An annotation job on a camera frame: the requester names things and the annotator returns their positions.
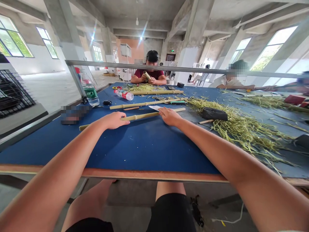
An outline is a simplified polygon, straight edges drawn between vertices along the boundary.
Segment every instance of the metal railing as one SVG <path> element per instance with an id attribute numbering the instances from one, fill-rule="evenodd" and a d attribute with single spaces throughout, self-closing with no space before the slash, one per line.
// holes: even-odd
<path id="1" fill-rule="evenodd" d="M 128 68 L 128 69 L 152 69 L 162 71 L 175 71 L 186 73 L 213 73 L 213 74 L 239 74 L 239 70 L 222 70 L 222 69 L 204 69 L 204 68 L 187 68 L 187 67 L 172 67 L 172 66 L 151 66 L 143 64 L 124 64 L 124 63 L 106 63 L 106 62 L 94 62 L 94 61 L 77 61 L 77 60 L 65 60 L 69 70 L 74 78 L 77 88 L 81 96 L 85 96 L 81 82 L 77 76 L 74 65 L 80 66 L 97 66 L 97 67 L 109 67 L 109 68 Z M 275 73 L 275 72 L 254 72 L 254 71 L 242 71 L 242 75 L 252 77 L 278 77 L 278 78 L 309 78 L 309 74 L 291 74 L 291 73 Z"/>

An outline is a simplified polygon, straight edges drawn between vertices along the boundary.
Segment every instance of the scissors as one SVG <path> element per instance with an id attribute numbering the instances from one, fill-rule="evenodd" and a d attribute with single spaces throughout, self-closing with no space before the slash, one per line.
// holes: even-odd
<path id="1" fill-rule="evenodd" d="M 122 89 L 122 87 L 121 86 L 117 86 L 117 87 L 114 86 L 113 89 Z"/>

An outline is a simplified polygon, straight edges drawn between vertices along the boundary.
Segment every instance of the orange wall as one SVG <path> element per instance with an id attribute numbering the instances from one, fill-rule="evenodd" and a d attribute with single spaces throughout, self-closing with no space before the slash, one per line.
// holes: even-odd
<path id="1" fill-rule="evenodd" d="M 120 44 L 128 44 L 131 47 L 132 57 L 128 57 L 129 63 L 134 64 L 134 60 L 142 60 L 144 57 L 144 42 L 136 39 L 117 39 L 117 52 L 119 57 L 119 63 L 127 63 L 127 58 L 120 53 Z"/>

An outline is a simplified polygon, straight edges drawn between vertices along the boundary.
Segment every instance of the metal grille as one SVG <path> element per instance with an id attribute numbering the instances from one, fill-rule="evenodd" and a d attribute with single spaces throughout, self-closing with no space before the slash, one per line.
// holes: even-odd
<path id="1" fill-rule="evenodd" d="M 0 119 L 35 105 L 19 76 L 0 70 Z"/>

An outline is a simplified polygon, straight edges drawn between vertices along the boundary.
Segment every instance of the white shirt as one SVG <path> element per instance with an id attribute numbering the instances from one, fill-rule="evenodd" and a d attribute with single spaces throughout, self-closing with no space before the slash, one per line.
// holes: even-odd
<path id="1" fill-rule="evenodd" d="M 208 87 L 217 88 L 219 85 L 229 85 L 229 86 L 242 86 L 243 84 L 239 80 L 226 80 L 226 76 L 221 76 L 213 81 Z"/>

